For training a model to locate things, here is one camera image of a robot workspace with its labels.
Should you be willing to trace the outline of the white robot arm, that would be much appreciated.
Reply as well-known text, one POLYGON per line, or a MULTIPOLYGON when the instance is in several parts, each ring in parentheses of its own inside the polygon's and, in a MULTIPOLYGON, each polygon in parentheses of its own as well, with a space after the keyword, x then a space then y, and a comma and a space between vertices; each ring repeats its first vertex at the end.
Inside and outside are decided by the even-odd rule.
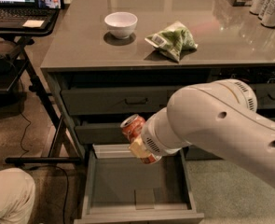
POLYGON ((183 87, 147 120, 130 151, 161 157, 194 145, 275 188, 275 122, 256 107, 253 90, 237 79, 183 87))

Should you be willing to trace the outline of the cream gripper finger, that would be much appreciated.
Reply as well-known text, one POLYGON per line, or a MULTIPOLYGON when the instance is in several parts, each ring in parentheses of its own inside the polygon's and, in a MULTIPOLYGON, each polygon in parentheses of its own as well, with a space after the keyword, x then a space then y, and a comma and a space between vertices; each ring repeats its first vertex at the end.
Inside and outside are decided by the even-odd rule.
POLYGON ((151 152, 146 148, 141 136, 136 137, 129 145, 130 152, 137 158, 147 158, 151 152))

